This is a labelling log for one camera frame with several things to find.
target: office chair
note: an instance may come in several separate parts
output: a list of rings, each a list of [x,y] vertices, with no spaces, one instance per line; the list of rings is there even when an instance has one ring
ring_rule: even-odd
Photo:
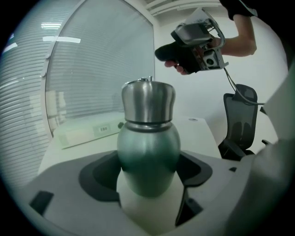
[[[257,102],[255,90],[243,84],[236,85],[241,94],[248,100]],[[251,147],[254,136],[258,105],[248,104],[237,92],[224,95],[224,106],[227,117],[227,136],[218,146],[223,159],[241,160],[246,155],[254,154]]]

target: hand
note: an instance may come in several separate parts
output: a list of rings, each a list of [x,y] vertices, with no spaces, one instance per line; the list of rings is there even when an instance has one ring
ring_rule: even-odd
[[[213,40],[212,42],[208,43],[209,47],[216,47],[220,44],[220,39],[219,38],[215,38],[214,36],[212,36]],[[196,56],[199,56],[200,58],[203,58],[204,56],[204,50],[197,46],[194,48],[194,53],[196,54]],[[179,72],[181,75],[187,75],[187,73],[185,72],[184,68],[182,66],[180,66],[178,63],[176,63],[175,61],[166,61],[165,62],[165,66],[166,67],[173,67],[177,70],[177,72]]]

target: person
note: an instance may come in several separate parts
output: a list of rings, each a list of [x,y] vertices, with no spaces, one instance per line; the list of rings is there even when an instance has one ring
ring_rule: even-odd
[[[238,31],[237,37],[225,39],[225,44],[221,48],[223,55],[245,57],[255,53],[257,47],[251,17],[256,16],[268,24],[280,37],[286,53],[287,65],[290,68],[294,58],[294,40],[284,27],[289,24],[289,30],[293,29],[293,21],[289,20],[292,16],[292,6],[284,5],[281,9],[277,4],[269,3],[266,0],[220,0],[220,3],[227,9],[229,19],[235,22]],[[219,43],[220,38],[213,37],[210,46],[215,47]],[[186,75],[183,67],[174,61],[166,61],[165,66],[174,66],[179,73]]]

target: white wall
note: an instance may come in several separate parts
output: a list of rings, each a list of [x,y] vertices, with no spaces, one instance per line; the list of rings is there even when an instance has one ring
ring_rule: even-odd
[[[207,10],[218,22],[225,37],[237,36],[235,24],[228,19],[223,8]],[[161,45],[173,42],[170,33],[191,12],[171,11],[158,17]],[[252,18],[252,22],[257,44],[255,54],[243,58],[224,56],[224,61],[229,62],[227,70],[235,83],[254,88],[258,94],[258,102],[266,102],[287,75],[286,58],[283,46],[271,28],[257,18]],[[165,68],[164,63],[159,61],[156,63],[159,64],[158,68],[156,67],[156,80],[169,83],[176,90],[174,112],[205,118],[219,144],[227,131],[223,95],[233,93],[224,70],[200,71],[197,74],[182,76],[174,68]],[[257,121],[256,136],[265,139],[270,137],[268,139],[274,142],[276,134],[271,123],[265,124],[266,122],[264,118]],[[261,144],[255,141],[255,151],[261,147]]]

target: thermos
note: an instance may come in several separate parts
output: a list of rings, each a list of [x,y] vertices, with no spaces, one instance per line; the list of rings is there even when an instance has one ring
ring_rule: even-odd
[[[118,135],[118,157],[128,186],[138,195],[157,197],[170,186],[180,155],[172,124],[174,88],[139,79],[123,86],[127,121]]]

